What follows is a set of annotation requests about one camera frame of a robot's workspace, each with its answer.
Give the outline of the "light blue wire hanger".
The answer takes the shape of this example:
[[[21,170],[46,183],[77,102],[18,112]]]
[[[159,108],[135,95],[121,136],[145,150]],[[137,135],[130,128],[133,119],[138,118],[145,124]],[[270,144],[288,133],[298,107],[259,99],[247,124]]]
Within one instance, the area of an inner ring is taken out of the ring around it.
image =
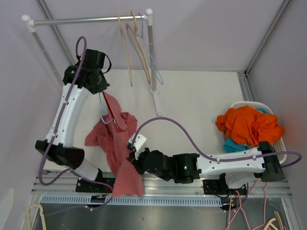
[[[102,92],[99,93],[99,103],[100,103],[100,120],[105,125],[114,124],[115,119],[113,118],[113,115],[111,114],[111,110],[109,108],[107,99]]]
[[[148,22],[148,17],[145,14],[138,14],[141,22],[142,22],[142,28],[141,28],[141,32],[140,33],[136,33],[137,37],[140,38],[142,40],[142,43],[144,45],[144,47],[146,48],[148,55],[149,55],[149,61],[147,61],[147,63],[149,64],[149,67],[151,68],[151,88],[154,91],[155,88],[157,88],[157,81],[163,85],[164,84],[164,79],[159,71],[159,69],[157,68],[157,64],[155,62],[155,58],[154,58],[154,43],[148,41],[148,43],[145,42],[145,38],[144,38],[144,24],[145,21]]]

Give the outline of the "pink t shirt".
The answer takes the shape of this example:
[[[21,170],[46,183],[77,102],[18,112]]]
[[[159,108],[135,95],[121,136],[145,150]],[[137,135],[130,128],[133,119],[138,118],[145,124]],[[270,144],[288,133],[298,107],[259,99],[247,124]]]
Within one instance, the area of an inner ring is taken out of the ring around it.
[[[109,115],[103,116],[85,138],[86,146],[100,146],[112,173],[116,176],[113,196],[144,195],[142,177],[127,160],[129,138],[135,134],[138,120],[129,112],[123,112],[119,102],[110,94],[103,93]]]

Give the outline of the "beige wooden hanger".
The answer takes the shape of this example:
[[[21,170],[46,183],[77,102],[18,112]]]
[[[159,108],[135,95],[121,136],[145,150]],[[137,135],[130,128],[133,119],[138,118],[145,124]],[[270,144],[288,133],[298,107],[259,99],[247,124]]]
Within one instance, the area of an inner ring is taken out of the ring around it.
[[[134,26],[131,26],[129,23],[126,23],[125,25],[126,33],[139,57],[139,60],[142,64],[142,67],[143,67],[143,70],[144,70],[144,73],[147,79],[147,82],[149,85],[151,85],[152,83],[151,68],[149,66],[148,59],[145,54],[145,50],[141,44],[140,39],[138,38],[138,34],[137,34],[138,26],[136,22],[136,15],[133,10],[131,10],[130,13],[131,13],[131,16],[134,22]]]
[[[133,86],[133,79],[132,79],[131,66],[130,66],[130,56],[129,56],[129,51],[128,51],[128,48],[127,48],[125,35],[124,35],[123,25],[122,25],[119,14],[117,14],[117,20],[118,20],[120,36],[121,36],[121,39],[122,39],[122,43],[123,43],[123,47],[124,47],[124,51],[125,51],[125,56],[126,56],[126,61],[127,61],[127,69],[128,69],[129,80],[130,80],[130,86],[132,87]]]

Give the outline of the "teal t shirt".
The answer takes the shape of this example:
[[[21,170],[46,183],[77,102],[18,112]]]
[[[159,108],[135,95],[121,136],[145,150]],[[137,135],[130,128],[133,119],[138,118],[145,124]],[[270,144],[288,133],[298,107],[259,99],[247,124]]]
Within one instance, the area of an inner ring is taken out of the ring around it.
[[[224,132],[226,152],[239,152],[253,148],[264,141],[260,129],[271,121],[271,114],[262,113],[250,106],[230,108],[216,119],[219,131]]]

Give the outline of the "orange t shirt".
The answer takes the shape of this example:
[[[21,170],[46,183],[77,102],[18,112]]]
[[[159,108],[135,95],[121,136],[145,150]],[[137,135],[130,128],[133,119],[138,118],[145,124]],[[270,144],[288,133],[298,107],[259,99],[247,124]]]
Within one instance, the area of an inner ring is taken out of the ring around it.
[[[253,147],[262,141],[273,145],[284,134],[276,115],[262,113],[248,105],[228,109],[224,115],[217,116],[215,125],[236,144]]]

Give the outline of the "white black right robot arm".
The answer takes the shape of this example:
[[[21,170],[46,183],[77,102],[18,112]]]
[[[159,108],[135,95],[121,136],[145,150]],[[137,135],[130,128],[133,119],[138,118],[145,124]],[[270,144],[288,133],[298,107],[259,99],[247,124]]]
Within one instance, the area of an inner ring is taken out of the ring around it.
[[[218,182],[218,188],[224,194],[229,194],[256,178],[262,182],[278,182],[285,179],[274,148],[267,141],[260,142],[257,147],[248,150],[218,154],[215,156],[216,160],[212,157],[202,157],[197,153],[167,156],[158,150],[149,150],[145,144],[128,147],[128,150],[128,161],[138,174],[148,172],[164,181],[173,180],[177,184],[190,184],[202,177],[238,173],[237,178],[225,177]]]

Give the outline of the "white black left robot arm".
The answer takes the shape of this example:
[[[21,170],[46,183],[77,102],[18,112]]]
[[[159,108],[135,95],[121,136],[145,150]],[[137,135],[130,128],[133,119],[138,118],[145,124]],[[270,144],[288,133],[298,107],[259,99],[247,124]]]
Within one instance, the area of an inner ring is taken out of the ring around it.
[[[92,192],[103,188],[102,172],[86,158],[83,149],[73,145],[75,129],[90,94],[100,94],[109,87],[102,68],[109,57],[100,51],[87,49],[75,65],[64,72],[62,96],[53,124],[44,140],[37,140],[35,149],[42,162],[51,161],[87,179]]]

